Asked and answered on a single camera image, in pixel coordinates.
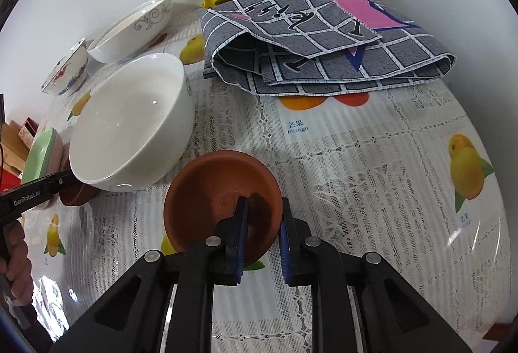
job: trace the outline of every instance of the tablecloth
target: tablecloth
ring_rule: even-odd
[[[176,16],[146,53],[178,55],[200,33],[198,19],[199,11]],[[90,60],[90,77],[54,99],[38,133],[54,127],[69,142],[75,102],[123,64]],[[24,213],[34,305],[54,339],[147,250],[160,249],[163,203],[178,170],[203,153],[232,149],[271,170],[315,236],[353,255],[379,252],[468,344],[479,341],[509,297],[509,234],[494,173],[476,198],[455,206],[450,137],[463,134],[490,160],[442,81],[308,102],[253,96],[204,80],[202,70],[203,63],[186,66],[194,131],[163,179],[140,191],[102,192],[81,207],[56,202]],[[44,250],[56,216],[65,254],[50,257]],[[309,352],[310,288],[284,285],[277,241],[261,261],[265,267],[245,271],[237,288],[215,288],[212,351]]]

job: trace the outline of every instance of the small bowl with red fish pattern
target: small bowl with red fish pattern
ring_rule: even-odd
[[[51,96],[60,96],[65,93],[72,94],[86,80],[84,70],[87,63],[88,51],[86,50],[85,38],[83,38],[59,60],[41,86],[41,91]]]

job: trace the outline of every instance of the screw head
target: screw head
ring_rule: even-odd
[[[155,262],[160,258],[160,252],[151,250],[144,254],[144,260],[147,262]]]
[[[307,246],[319,246],[320,245],[320,239],[316,236],[308,236],[306,239],[304,239],[304,243]]]
[[[217,236],[209,236],[207,239],[205,239],[205,244],[207,246],[220,246],[221,238]]]
[[[379,264],[381,262],[381,256],[377,252],[369,252],[365,259],[370,264]]]

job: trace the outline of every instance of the yellow mango illustration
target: yellow mango illustration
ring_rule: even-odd
[[[451,160],[450,175],[455,190],[468,200],[475,198],[484,187],[482,159],[475,149],[462,147]]]
[[[81,96],[81,98],[76,102],[76,104],[73,106],[72,110],[70,111],[70,115],[68,115],[68,119],[72,118],[72,116],[81,115],[81,112],[83,112],[83,109],[84,109],[86,103],[90,100],[90,97],[92,97],[92,95],[90,94],[90,91],[86,92],[83,96]]]
[[[185,47],[180,52],[180,61],[184,65],[194,64],[196,62],[203,61],[205,52],[205,40],[202,34],[197,34],[195,37],[190,38]]]
[[[471,149],[475,149],[475,147],[473,147],[473,143],[465,135],[453,134],[450,137],[450,142],[448,143],[450,157],[453,159],[463,147],[470,147]]]
[[[58,252],[65,255],[65,248],[60,239],[59,225],[59,216],[54,214],[47,230],[47,246],[45,246],[45,251],[43,252],[44,254],[49,253],[51,257],[55,257]]]
[[[164,235],[164,237],[162,238],[162,243],[160,244],[160,251],[162,251],[162,254],[164,255],[176,254],[176,251],[171,245],[171,242],[169,241],[167,235]]]

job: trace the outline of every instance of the red cloth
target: red cloth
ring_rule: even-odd
[[[2,173],[2,182],[0,182],[0,192],[17,187],[18,185],[20,185],[20,180],[4,169]]]

